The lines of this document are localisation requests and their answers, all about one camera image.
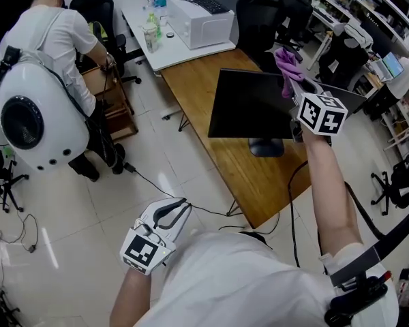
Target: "wooden cabinet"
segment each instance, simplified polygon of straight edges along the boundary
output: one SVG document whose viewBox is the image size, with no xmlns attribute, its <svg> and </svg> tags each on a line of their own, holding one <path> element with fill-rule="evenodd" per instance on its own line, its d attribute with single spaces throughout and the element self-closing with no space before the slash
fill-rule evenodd
<svg viewBox="0 0 409 327">
<path fill-rule="evenodd" d="M 112 139 L 120 140 L 136 134 L 138 129 L 132 118 L 134 111 L 127 99 L 117 69 L 114 68 L 107 77 L 100 67 L 88 70 L 82 76 L 89 92 L 98 101 L 105 101 L 105 115 Z"/>
</svg>

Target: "can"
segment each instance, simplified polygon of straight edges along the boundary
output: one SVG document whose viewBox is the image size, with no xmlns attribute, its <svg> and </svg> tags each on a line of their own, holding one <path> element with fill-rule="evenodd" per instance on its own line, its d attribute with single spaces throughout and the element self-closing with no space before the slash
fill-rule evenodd
<svg viewBox="0 0 409 327">
<path fill-rule="evenodd" d="M 155 52 L 157 50 L 157 25 L 155 23 L 146 23 L 142 26 L 142 31 L 149 52 Z"/>
</svg>

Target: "white t-shirt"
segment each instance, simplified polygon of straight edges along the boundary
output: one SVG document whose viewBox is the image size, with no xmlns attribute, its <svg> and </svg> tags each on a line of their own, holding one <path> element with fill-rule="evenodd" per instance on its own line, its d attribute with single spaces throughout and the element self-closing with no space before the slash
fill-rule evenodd
<svg viewBox="0 0 409 327">
<path fill-rule="evenodd" d="M 40 50 L 52 57 L 63 72 L 70 77 L 76 92 L 80 95 L 76 98 L 78 104 L 86 115 L 91 116 L 96 99 L 89 92 L 74 63 L 76 61 L 75 48 L 85 55 L 97 44 L 97 38 L 89 29 L 87 21 L 77 11 L 46 5 L 37 5 L 28 9 L 1 40 L 0 61 L 4 57 L 7 45 L 18 47 L 22 33 L 24 37 L 30 37 L 31 34 L 43 32 L 36 29 L 37 23 L 46 13 L 52 12 L 51 9 L 60 10 L 58 11 L 60 15 L 53 22 Z"/>
<path fill-rule="evenodd" d="M 402 57 L 399 62 L 403 67 L 403 72 L 387 84 L 388 89 L 397 99 L 403 98 L 409 91 L 409 58 Z"/>
<path fill-rule="evenodd" d="M 363 252 L 363 245 L 354 243 L 321 260 L 334 273 Z M 328 304 L 342 294 L 328 276 L 282 263 L 266 245 L 244 234 L 193 236 L 170 263 L 159 301 L 136 326 L 326 326 Z M 367 276 L 385 271 L 378 264 Z M 391 280 L 387 285 L 387 294 L 356 314 L 352 326 L 397 324 L 395 288 Z"/>
</svg>

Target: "black keyboard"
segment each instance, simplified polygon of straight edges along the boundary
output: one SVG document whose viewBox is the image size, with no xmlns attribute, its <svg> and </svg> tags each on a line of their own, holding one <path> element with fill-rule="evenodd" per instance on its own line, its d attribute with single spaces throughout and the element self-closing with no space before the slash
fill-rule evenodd
<svg viewBox="0 0 409 327">
<path fill-rule="evenodd" d="M 227 7 L 224 7 L 221 3 L 218 3 L 215 0 L 192 0 L 192 1 L 203 7 L 210 14 L 222 14 L 224 12 L 229 12 L 229 9 Z"/>
<path fill-rule="evenodd" d="M 332 18 L 330 18 L 329 16 L 327 16 L 326 14 L 323 14 L 320 10 L 314 8 L 314 11 L 319 14 L 320 16 L 322 16 L 327 22 L 329 23 L 333 23 L 334 20 Z"/>
</svg>

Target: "person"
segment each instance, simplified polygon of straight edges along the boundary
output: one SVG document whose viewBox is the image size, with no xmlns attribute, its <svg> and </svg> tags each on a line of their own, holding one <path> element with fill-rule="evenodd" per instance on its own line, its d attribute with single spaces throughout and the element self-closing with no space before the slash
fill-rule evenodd
<svg viewBox="0 0 409 327">
<path fill-rule="evenodd" d="M 359 257 L 365 247 L 357 217 L 332 148 L 303 130 L 312 180 L 320 260 L 331 275 Z M 167 263 L 160 299 L 150 308 L 151 276 L 129 269 L 110 316 L 110 327 L 131 326 L 326 326 L 334 289 L 329 276 L 279 261 L 256 238 L 236 233 L 190 237 Z M 380 277 L 382 264 L 367 271 Z M 357 313 L 352 326 L 396 326 L 398 301 L 388 292 Z"/>
<path fill-rule="evenodd" d="M 382 114 L 395 105 L 409 91 L 409 58 L 397 57 L 403 72 L 384 85 L 376 94 L 367 100 L 363 107 L 372 121 L 380 119 Z"/>
<path fill-rule="evenodd" d="M 23 50 L 34 47 L 53 58 L 55 64 L 72 81 L 78 94 L 75 99 L 90 118 L 87 120 L 89 130 L 87 148 L 96 152 L 108 166 L 112 167 L 114 174 L 120 174 L 123 171 L 124 148 L 120 144 L 114 145 L 108 133 L 103 103 L 98 102 L 89 92 L 76 67 L 76 49 L 104 67 L 111 66 L 114 59 L 92 34 L 83 16 L 77 11 L 65 9 L 64 1 L 33 0 L 31 7 L 21 14 L 17 23 L 1 40 L 0 61 L 7 46 Z M 78 174 L 93 182 L 100 177 L 99 172 L 84 154 L 69 162 L 69 165 Z"/>
</svg>

